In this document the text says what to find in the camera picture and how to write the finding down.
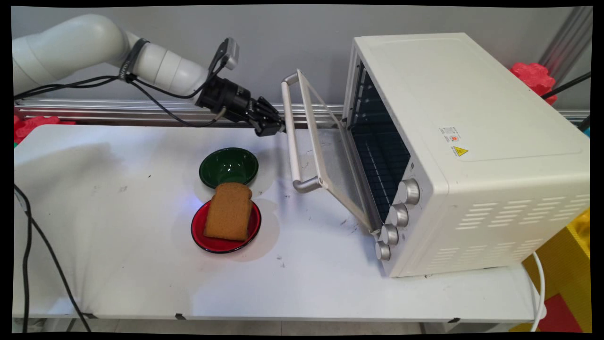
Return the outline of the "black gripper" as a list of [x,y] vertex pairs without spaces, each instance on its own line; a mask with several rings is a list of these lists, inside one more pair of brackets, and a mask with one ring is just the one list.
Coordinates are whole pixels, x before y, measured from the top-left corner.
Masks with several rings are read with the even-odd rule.
[[195,105],[207,108],[231,122],[254,123],[254,130],[259,137],[274,136],[285,133],[285,121],[279,111],[260,96],[256,101],[250,90],[218,76],[210,77],[203,84]]

